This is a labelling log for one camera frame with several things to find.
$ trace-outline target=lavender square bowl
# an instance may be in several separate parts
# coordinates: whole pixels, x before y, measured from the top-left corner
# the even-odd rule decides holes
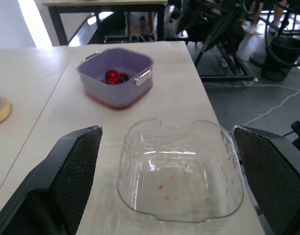
[[[77,65],[81,82],[88,96],[112,108],[126,108],[152,88],[153,60],[123,48],[97,52]],[[105,73],[117,70],[126,73],[127,82],[106,84]]]

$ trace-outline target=metal handle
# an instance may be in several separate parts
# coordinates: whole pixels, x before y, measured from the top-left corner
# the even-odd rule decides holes
[[[87,60],[87,59],[89,59],[89,58],[91,58],[92,56],[94,56],[94,55],[96,55],[96,54],[98,54],[98,53],[99,53],[99,52],[97,51],[96,53],[93,53],[92,55],[87,56],[86,58],[84,58],[84,61]]]
[[[135,78],[136,81],[136,85],[140,86],[141,84],[143,84],[147,79],[151,78],[152,76],[152,72],[150,70],[148,70],[147,72],[143,73],[142,75],[140,75],[139,77]]]

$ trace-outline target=desk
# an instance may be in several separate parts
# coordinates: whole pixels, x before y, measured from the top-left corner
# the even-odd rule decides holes
[[[12,103],[0,124],[0,186],[67,66],[73,49],[0,49],[0,95]]]
[[[164,40],[164,9],[167,0],[43,0],[48,6],[60,45],[68,45],[68,39],[60,13],[94,12],[100,29],[99,12],[157,12],[158,41]]]
[[[154,59],[153,88],[126,110],[109,109],[87,97],[75,69],[76,64],[93,52],[112,47],[128,48]],[[159,118],[163,124],[169,125],[189,125],[196,119],[218,123],[183,42],[75,47],[73,58],[0,189],[0,210],[24,177],[47,156],[61,136],[73,130],[101,125],[103,137],[95,178],[77,234],[183,234],[183,230],[169,232],[137,228],[121,214],[115,183],[124,136],[129,126],[148,118]],[[250,199],[245,195],[241,210],[214,234],[264,234]]]

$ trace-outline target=wall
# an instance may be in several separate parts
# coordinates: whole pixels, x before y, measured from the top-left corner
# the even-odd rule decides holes
[[[48,35],[53,46],[59,46],[57,35],[51,20],[50,13],[46,6],[42,5],[42,0],[34,0],[40,12],[43,23],[47,29]],[[62,22],[65,28],[67,38],[70,39],[76,32],[89,13],[69,13],[61,14]]]
[[[17,0],[0,0],[0,48],[34,46]]]

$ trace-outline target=transparent square bowl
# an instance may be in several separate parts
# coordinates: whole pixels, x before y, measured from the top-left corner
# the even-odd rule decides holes
[[[244,184],[229,133],[208,122],[133,125],[124,141],[118,193],[143,225],[216,230],[239,210]]]

